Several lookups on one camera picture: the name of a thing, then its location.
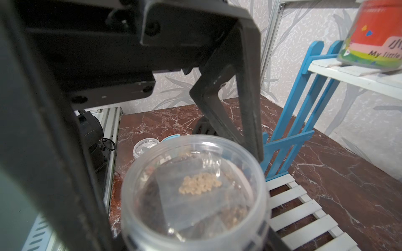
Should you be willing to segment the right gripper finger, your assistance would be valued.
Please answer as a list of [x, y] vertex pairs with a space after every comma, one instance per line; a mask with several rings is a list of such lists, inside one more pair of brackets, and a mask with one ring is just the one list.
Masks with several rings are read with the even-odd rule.
[[291, 250], [281, 240], [280, 236], [272, 228], [269, 228], [265, 239], [265, 251], [291, 251]]

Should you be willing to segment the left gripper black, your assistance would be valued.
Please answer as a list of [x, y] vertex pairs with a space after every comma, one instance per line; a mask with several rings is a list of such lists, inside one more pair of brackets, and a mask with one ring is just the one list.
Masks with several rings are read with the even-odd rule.
[[[1, 82], [1, 118], [4, 120], [1, 170], [34, 205], [24, 189], [24, 182], [32, 168], [39, 164], [34, 160], [39, 153], [34, 145], [40, 143], [40, 113], [57, 107], [73, 111], [71, 92], [91, 85], [93, 78], [55, 77], [25, 32], [14, 3], [2, 1]], [[83, 147], [88, 150], [80, 130], [79, 133]]]

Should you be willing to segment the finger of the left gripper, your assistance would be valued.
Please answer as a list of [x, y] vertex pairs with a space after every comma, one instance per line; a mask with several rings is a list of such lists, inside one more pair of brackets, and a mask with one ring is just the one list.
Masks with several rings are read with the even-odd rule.
[[[260, 117], [261, 35], [246, 9], [224, 1], [140, 1], [140, 42], [144, 46], [194, 49], [186, 69], [199, 68], [190, 96], [219, 136], [263, 160]], [[218, 96], [225, 83], [237, 84], [242, 131], [229, 119]]]

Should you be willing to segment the clear seed container red label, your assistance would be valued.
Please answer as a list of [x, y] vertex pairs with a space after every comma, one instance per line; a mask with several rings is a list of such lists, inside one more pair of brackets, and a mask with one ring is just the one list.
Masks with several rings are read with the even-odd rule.
[[402, 65], [402, 1], [363, 1], [337, 60], [374, 69]]

